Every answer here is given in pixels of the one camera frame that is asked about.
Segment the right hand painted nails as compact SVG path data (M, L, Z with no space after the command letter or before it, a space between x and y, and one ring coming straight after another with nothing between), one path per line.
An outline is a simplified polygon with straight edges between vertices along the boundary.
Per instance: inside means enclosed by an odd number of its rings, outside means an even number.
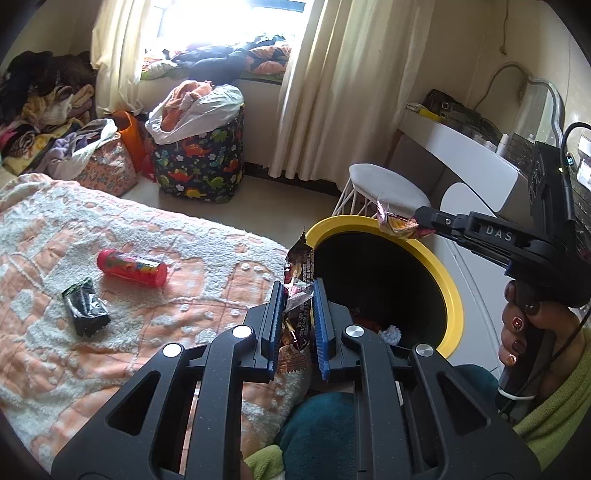
M525 311L516 303L515 282L505 287L506 305L502 314L503 328L499 359L506 367L515 366L528 350L526 331L529 327L553 332L556 336L554 352L566 346L564 352L541 376L538 391L540 401L548 399L570 377L586 349L579 318L567 307L553 303L535 303Z

